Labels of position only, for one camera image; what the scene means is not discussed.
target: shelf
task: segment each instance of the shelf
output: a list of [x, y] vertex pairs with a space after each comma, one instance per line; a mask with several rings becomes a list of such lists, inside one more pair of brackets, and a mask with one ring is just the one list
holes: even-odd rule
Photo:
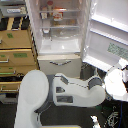
[[78, 8], [72, 8], [72, 9], [55, 9], [53, 11], [39, 11], [39, 13], [53, 13], [53, 12], [79, 12], [80, 9]]
[[122, 31], [128, 32], [128, 25], [122, 24], [122, 23], [116, 21], [115, 19], [109, 19], [109, 18], [100, 16], [100, 15], [96, 15], [96, 14], [93, 15], [91, 17], [91, 19], [95, 20], [95, 21], [98, 21], [98, 22], [101, 22], [101, 23], [104, 23], [106, 25], [109, 25], [111, 27], [120, 29]]

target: lab equipment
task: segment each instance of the lab equipment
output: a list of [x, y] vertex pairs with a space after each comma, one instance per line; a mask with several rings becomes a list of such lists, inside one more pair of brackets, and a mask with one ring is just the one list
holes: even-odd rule
[[43, 72], [30, 71], [21, 82], [14, 128], [42, 127], [38, 112], [52, 95], [56, 106], [92, 107], [104, 101], [105, 90], [98, 76], [82, 81], [58, 73], [51, 87]]

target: floor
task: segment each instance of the floor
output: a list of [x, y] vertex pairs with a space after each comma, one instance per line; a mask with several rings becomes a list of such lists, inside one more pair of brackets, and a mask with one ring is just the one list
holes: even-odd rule
[[[91, 75], [93, 75], [92, 68], [88, 65], [84, 65], [82, 70], [82, 79], [88, 79]], [[106, 100], [101, 105], [93, 108], [67, 106], [57, 107], [52, 103], [51, 107], [41, 114], [41, 123], [43, 126], [79, 125], [81, 128], [92, 128], [93, 121], [90, 116], [93, 115], [98, 117], [101, 128], [104, 128], [107, 117], [113, 111], [113, 106], [117, 106], [117, 111], [120, 112], [120, 103], [114, 103]], [[0, 102], [0, 128], [14, 128], [16, 108], [17, 104], [2, 104]], [[119, 123], [117, 123], [114, 128], [119, 128]], [[124, 125], [121, 124], [120, 128], [127, 128], [127, 126], [124, 127]]]

